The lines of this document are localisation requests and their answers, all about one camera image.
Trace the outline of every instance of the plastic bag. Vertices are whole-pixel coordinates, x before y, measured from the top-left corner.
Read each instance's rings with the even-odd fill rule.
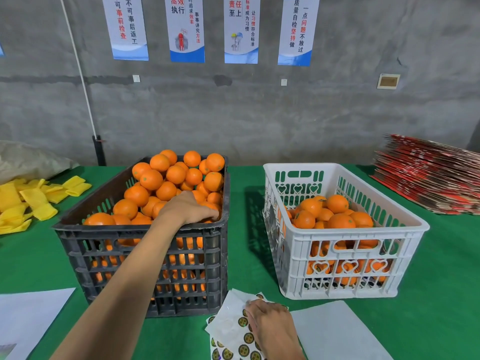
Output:
[[[78,165],[73,160],[23,142],[0,140],[0,184],[15,178],[48,180]]]

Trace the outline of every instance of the plastic crate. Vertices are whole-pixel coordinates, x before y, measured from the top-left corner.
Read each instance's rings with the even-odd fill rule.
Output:
[[[430,226],[335,163],[265,164],[263,219],[280,291],[292,300],[394,297]],[[341,194],[373,228],[298,229],[287,216],[306,198]],[[378,240],[374,248],[361,240]],[[349,249],[336,245],[346,241]]]
[[[181,242],[182,245],[177,245],[177,240],[172,240],[156,286],[152,289],[147,317],[216,314],[227,295],[230,175],[228,158],[224,158],[225,167],[221,171],[225,176],[222,216],[214,223],[184,225],[177,232],[175,237],[181,238],[178,243]],[[139,162],[149,161],[150,157],[146,157]],[[133,166],[77,203],[53,226],[88,303],[99,295],[122,261],[134,249],[133,246],[123,245],[125,242],[122,240],[142,238],[150,228],[150,225],[82,225],[91,214],[112,213],[115,203],[123,199],[125,190],[136,182],[132,175]],[[198,247],[197,237],[203,238],[203,248]]]

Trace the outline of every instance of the black plastic crate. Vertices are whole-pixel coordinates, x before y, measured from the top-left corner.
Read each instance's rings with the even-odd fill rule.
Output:
[[[178,239],[172,240],[153,288],[147,317],[216,314],[227,295],[230,174],[228,158],[224,158],[225,167],[221,171],[225,179],[222,216],[213,223],[184,225],[177,232],[175,238]],[[179,155],[178,160],[183,161],[183,156]],[[149,161],[150,157],[145,157],[136,163]],[[133,166],[134,164],[70,208],[62,215],[60,222],[53,226],[88,303],[99,295],[122,261],[134,249],[133,246],[124,245],[122,240],[141,239],[150,228],[150,225],[82,224],[94,213],[112,213],[115,203],[123,199],[125,190],[136,183],[132,175]],[[198,237],[202,237],[202,248],[197,245]]]

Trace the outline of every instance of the hand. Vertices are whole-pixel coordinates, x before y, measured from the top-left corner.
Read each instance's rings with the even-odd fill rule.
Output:
[[[205,218],[216,219],[219,212],[207,206],[201,206],[189,190],[173,197],[161,210],[157,218],[163,216],[181,219],[181,225],[193,224]]]
[[[265,357],[275,360],[304,360],[290,312],[278,303],[254,300],[246,307],[253,336]]]

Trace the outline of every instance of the white plastic crate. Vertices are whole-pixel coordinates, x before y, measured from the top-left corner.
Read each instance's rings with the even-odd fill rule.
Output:
[[[265,164],[263,219],[280,291],[292,300],[394,297],[420,239],[423,219],[335,163]],[[354,211],[367,212],[373,228],[299,229],[284,205],[341,194]],[[351,249],[335,248],[349,241]],[[378,240],[359,248],[361,240]],[[316,252],[316,245],[322,250]]]

